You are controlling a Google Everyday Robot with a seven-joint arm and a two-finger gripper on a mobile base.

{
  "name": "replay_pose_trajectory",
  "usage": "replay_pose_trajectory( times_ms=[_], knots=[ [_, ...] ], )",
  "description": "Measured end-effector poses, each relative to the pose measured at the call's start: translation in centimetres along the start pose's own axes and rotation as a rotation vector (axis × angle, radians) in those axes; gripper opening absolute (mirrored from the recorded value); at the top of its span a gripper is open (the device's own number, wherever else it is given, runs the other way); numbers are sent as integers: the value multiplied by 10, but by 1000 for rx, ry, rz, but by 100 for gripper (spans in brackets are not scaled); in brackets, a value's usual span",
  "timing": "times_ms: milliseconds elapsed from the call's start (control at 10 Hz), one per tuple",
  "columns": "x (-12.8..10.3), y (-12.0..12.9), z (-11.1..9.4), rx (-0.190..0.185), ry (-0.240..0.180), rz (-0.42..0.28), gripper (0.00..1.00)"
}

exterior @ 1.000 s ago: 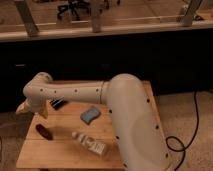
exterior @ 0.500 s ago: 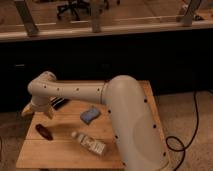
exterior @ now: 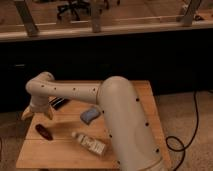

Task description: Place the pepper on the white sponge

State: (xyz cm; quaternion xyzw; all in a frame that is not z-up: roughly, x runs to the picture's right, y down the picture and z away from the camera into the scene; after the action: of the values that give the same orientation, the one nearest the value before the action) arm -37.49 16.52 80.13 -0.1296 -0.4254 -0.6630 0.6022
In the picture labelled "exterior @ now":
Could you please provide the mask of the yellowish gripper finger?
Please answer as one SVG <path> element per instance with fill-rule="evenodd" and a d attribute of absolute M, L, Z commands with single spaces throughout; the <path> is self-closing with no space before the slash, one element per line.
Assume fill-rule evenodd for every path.
<path fill-rule="evenodd" d="M 53 112 L 52 112 L 52 109 L 51 109 L 51 108 L 48 108 L 48 109 L 44 112 L 44 115 L 45 115 L 48 119 L 52 120 L 52 119 L 53 119 Z"/>
<path fill-rule="evenodd" d="M 34 115 L 34 113 L 31 111 L 31 108 L 27 107 L 22 113 L 21 120 L 24 121 L 27 118 L 32 117 L 33 115 Z"/>

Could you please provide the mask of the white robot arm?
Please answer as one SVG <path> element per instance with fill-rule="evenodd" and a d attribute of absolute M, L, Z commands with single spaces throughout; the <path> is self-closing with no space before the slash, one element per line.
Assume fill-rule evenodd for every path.
<path fill-rule="evenodd" d="M 99 106 L 121 171 L 167 171 L 141 98 L 128 79 L 111 76 L 100 83 L 57 82 L 51 73 L 42 72 L 25 89 L 31 95 L 29 116 L 42 113 L 51 119 L 51 96 Z"/>

